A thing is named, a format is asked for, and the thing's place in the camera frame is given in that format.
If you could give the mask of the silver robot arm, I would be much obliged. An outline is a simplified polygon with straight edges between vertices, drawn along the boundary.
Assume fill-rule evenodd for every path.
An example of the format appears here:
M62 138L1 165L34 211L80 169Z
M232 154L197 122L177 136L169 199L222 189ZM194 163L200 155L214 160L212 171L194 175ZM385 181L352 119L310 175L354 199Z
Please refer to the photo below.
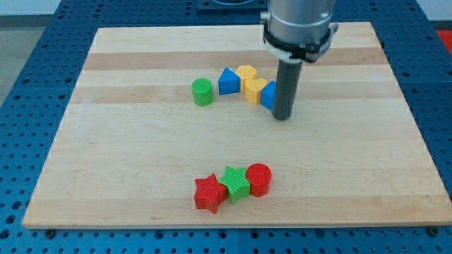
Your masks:
M335 0L271 0L261 12L263 41L278 57L272 115L291 117L302 64L314 63L330 48L338 24L332 23Z

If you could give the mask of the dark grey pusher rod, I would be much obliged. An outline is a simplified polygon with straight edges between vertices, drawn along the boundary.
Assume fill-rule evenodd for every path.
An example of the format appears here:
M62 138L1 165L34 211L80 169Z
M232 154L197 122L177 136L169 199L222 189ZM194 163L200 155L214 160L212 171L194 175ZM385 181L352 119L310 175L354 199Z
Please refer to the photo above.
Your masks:
M278 62L272 108L272 115L277 120L283 121L291 117L301 68L301 61L297 63L287 63L279 60Z

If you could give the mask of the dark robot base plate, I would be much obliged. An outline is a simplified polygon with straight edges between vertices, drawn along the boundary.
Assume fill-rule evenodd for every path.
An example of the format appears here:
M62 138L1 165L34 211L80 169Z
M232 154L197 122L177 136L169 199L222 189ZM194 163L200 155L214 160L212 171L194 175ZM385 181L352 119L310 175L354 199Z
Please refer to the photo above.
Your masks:
M263 10L268 6L268 0L196 0L198 10Z

